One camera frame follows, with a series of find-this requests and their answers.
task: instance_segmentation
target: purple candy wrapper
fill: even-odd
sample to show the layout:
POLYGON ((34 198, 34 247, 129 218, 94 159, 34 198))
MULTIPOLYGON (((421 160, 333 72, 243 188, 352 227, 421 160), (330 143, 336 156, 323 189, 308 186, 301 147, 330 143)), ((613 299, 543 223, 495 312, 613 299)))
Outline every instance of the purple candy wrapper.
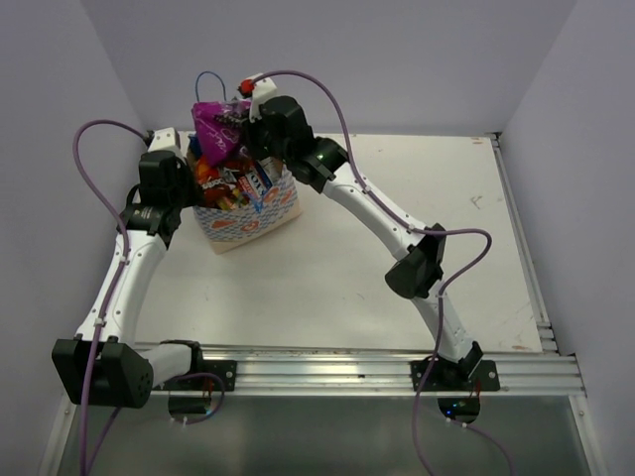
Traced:
POLYGON ((228 113, 241 113, 249 101, 198 102, 191 109, 196 136, 207 163, 214 167, 222 163, 240 142, 240 130, 218 122, 215 117, 228 113))

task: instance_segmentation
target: purple cable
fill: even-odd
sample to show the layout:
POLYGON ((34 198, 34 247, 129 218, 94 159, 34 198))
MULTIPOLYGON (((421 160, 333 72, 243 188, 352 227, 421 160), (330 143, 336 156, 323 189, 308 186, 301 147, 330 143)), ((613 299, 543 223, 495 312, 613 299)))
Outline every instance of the purple cable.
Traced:
POLYGON ((88 461, 87 474, 89 474, 90 471, 92 470, 92 465, 95 462, 95 458, 97 457, 97 453, 99 452, 99 448, 101 448, 101 444, 103 443, 104 439, 106 439, 106 434, 108 434, 108 431, 110 431, 110 427, 112 426, 113 423, 115 423, 115 419, 119 415, 119 412, 121 412, 121 407, 117 407, 112 412, 112 414, 110 414, 110 417, 108 418, 108 421, 106 422, 106 424, 104 425, 103 429, 101 430, 101 433, 99 433, 99 437, 97 438, 97 442, 95 443, 95 447, 92 450, 92 456, 90 456, 90 460, 88 461))
MULTIPOLYGON (((419 460, 421 461, 422 465, 426 468, 426 470, 430 473, 431 476, 434 476, 435 472, 432 469, 432 466, 430 465, 430 463, 428 462, 428 460, 426 459, 426 456, 423 454, 422 450, 421 450, 421 445, 419 443, 419 435, 418 435, 418 431, 417 431, 417 419, 418 419, 418 414, 419 414, 419 399, 421 396, 421 391, 426 383, 426 380, 428 379, 428 377, 430 376, 430 373, 433 370, 433 366, 435 361, 437 360, 437 357, 439 356, 439 346, 441 345, 441 337, 442 337, 442 332, 443 332, 443 327, 444 327, 444 300, 443 300, 443 296, 445 294, 445 290, 447 289, 447 287, 453 283, 457 278, 459 278, 461 275, 463 275, 466 271, 470 270, 471 268, 473 268, 477 263, 479 263, 484 257, 485 255, 489 252, 491 246, 492 246, 492 236, 485 230, 481 230, 478 228, 464 228, 464 229, 459 229, 459 230, 448 230, 448 231, 433 231, 433 230, 427 230, 427 229, 422 229, 422 228, 416 228, 413 225, 411 225, 410 223, 408 223, 407 221, 405 221, 404 219, 402 219, 397 213, 395 213, 386 203, 384 203, 382 201, 382 199, 367 185, 366 180, 364 179, 364 177, 362 176, 362 174, 360 173, 359 169, 357 168, 357 164, 355 163, 355 158, 353 156, 353 149, 352 146, 350 144, 350 134, 348 132, 348 127, 346 126, 346 121, 344 119, 344 114, 341 110, 341 107, 339 107, 339 103, 337 102, 337 100, 335 99, 335 96, 333 96, 333 94, 328 90, 328 88, 318 79, 314 78, 313 76, 306 74, 304 72, 301 71, 295 71, 292 69, 280 69, 280 70, 275 70, 275 71, 270 71, 270 72, 266 72, 264 74, 261 74, 260 76, 256 77, 252 83, 256 83, 262 79, 265 79, 267 77, 273 77, 273 76, 298 76, 301 77, 303 79, 306 79, 310 82, 312 82, 313 84, 315 84, 317 87, 319 87, 324 94, 326 94, 326 96, 328 97, 328 99, 330 100, 330 102, 332 103, 335 112, 337 113, 337 118, 339 119, 339 123, 341 125, 341 130, 342 133, 344 135, 344 143, 346 145, 346 150, 348 151, 348 162, 350 163, 350 168, 352 169, 353 175, 355 176, 355 179, 357 180, 357 182, 361 185, 362 189, 368 193, 368 196, 370 196, 370 198, 372 198, 372 200, 377 204, 377 206, 379 206, 384 213, 386 213, 388 216, 390 216, 393 220, 395 220, 397 223, 399 223, 401 226, 404 226, 406 228, 408 228, 409 230, 416 232, 416 233, 421 233, 421 234, 425 234, 425 235, 431 235, 431 236, 453 236, 453 235, 467 235, 467 234, 478 234, 478 235, 482 235, 483 237, 485 237, 486 243, 485 243, 485 247, 483 248, 483 251, 480 252, 480 254, 474 258, 472 261, 470 261, 467 265, 465 265, 464 267, 462 267, 460 270, 458 270, 456 273, 454 273, 452 276, 450 276, 447 281, 445 281, 443 283, 443 285, 439 288, 439 295, 438 295, 438 300, 439 300, 439 331, 437 333, 437 338, 435 340, 435 349, 433 350, 432 356, 431 356, 431 361, 430 361, 430 365, 428 365, 428 367, 426 368, 426 371, 424 372, 424 375, 421 379, 421 382, 419 383, 419 387, 417 389, 417 393, 415 395, 415 403, 413 406, 413 416, 412 416, 412 434, 413 434, 413 442, 415 443, 415 448, 417 450, 417 456, 419 457, 419 460)), ((498 446, 499 448, 501 448, 501 450, 503 451, 503 454, 505 455, 505 458, 507 459, 507 462, 509 464, 509 468, 510 468, 510 473, 512 475, 516 474, 516 470, 514 468, 513 462, 511 460, 511 458, 509 457, 509 454, 507 453, 507 451, 505 451, 504 449, 502 449, 502 445, 500 443, 498 443, 496 440, 494 440, 491 436, 486 435, 486 433, 482 433, 480 432, 479 434, 485 436, 486 438, 488 438, 490 441, 492 441, 494 444, 496 444, 496 446, 498 446)))
MULTIPOLYGON (((79 159, 79 139, 82 134, 89 128, 96 125, 111 125, 120 127, 129 131, 136 136, 139 136, 142 140, 144 136, 142 133, 133 129, 126 124, 117 121, 111 121, 109 119, 97 119, 94 121, 86 122, 83 126, 81 126, 72 140, 72 156, 75 160, 75 165, 77 166, 77 170, 79 174, 83 178, 83 181, 86 182, 88 188, 92 190, 92 192, 99 198, 99 201, 103 203, 103 205, 108 209, 108 212, 113 216, 117 225, 119 226, 119 230, 121 235, 123 236, 123 260, 119 262, 119 266, 115 270, 115 274, 112 277, 112 281, 110 285, 108 285, 108 289, 106 290, 106 294, 104 295, 103 302, 101 303, 101 307, 99 308, 99 313, 97 314, 97 318, 103 319, 106 315, 106 311, 108 310, 108 305, 110 304, 110 300, 112 299, 112 295, 114 294, 115 288, 117 287, 117 283, 121 278, 121 274, 123 273, 124 267, 126 266, 126 261, 128 258, 128 254, 130 253, 130 238, 128 237, 128 231, 126 230, 126 225, 119 216, 119 213, 115 209, 115 207, 108 201, 108 199, 104 196, 103 193, 97 188, 97 185, 94 184, 92 179, 88 176, 81 160, 79 159)), ((88 353, 88 362, 86 363, 86 371, 83 376, 83 385, 81 387, 81 412, 79 414, 79 472, 81 476, 87 476, 90 471, 90 466, 87 464, 87 446, 88 446, 88 400, 90 395, 90 381, 92 380, 92 370, 95 365, 95 359, 97 357, 97 347, 99 344, 99 337, 101 336, 101 325, 95 325, 95 331, 92 336, 92 342, 90 343, 90 351, 88 353)), ((113 412, 113 416, 111 416, 112 420, 117 417, 118 411, 113 412)), ((106 426, 105 431, 103 432, 103 437, 105 438, 105 432, 110 428, 112 422, 106 426)))

